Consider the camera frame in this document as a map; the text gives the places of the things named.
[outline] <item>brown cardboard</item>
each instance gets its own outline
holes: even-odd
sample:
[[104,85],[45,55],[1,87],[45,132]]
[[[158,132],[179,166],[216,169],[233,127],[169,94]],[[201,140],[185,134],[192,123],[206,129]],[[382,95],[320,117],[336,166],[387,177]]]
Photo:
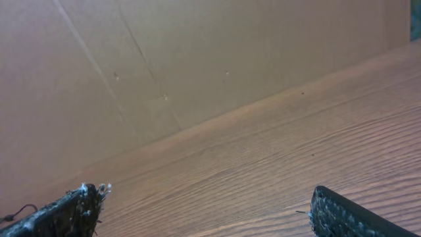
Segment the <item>brown cardboard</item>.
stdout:
[[403,45],[408,26],[407,0],[0,2],[0,196]]

